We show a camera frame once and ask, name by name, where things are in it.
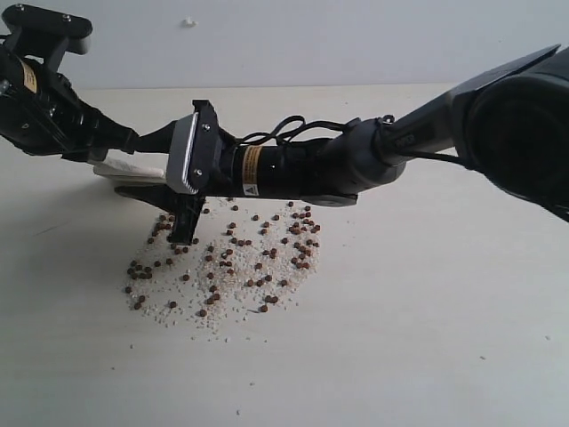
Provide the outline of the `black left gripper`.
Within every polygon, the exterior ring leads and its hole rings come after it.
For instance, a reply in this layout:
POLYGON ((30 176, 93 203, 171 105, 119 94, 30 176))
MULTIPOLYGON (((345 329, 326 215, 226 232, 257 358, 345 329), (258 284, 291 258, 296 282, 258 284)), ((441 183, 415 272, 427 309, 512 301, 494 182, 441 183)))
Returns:
POLYGON ((81 100, 62 74, 1 48, 1 136, 30 156, 103 160, 112 149, 168 154, 176 125, 138 134, 81 100))

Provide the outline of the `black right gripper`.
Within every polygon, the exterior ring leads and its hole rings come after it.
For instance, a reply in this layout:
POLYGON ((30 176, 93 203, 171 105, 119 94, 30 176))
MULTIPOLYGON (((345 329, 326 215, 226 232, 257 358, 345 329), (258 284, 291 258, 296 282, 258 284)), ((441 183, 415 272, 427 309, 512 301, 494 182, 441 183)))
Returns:
MULTIPOLYGON (((260 197, 260 158, 262 146, 240 144, 237 138, 217 128, 216 148, 208 181, 208 195, 215 197, 260 197)), ((152 205, 174 214, 168 241, 191 245, 206 197, 178 195, 164 184, 119 185, 118 196, 152 205)))

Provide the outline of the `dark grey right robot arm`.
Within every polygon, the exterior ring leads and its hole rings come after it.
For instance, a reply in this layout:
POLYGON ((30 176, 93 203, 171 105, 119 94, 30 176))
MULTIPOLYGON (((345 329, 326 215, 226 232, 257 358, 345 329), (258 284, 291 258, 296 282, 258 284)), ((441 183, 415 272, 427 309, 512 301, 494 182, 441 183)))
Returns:
POLYGON ((481 173, 498 189, 568 216, 568 52, 553 45, 455 86, 401 118, 323 122, 333 137, 299 141, 310 128, 294 117, 270 133, 238 139, 209 101, 146 136, 145 152, 168 156, 166 180, 120 185, 122 197, 173 214, 169 237, 192 241, 208 197, 354 205, 395 181, 415 158, 481 173))

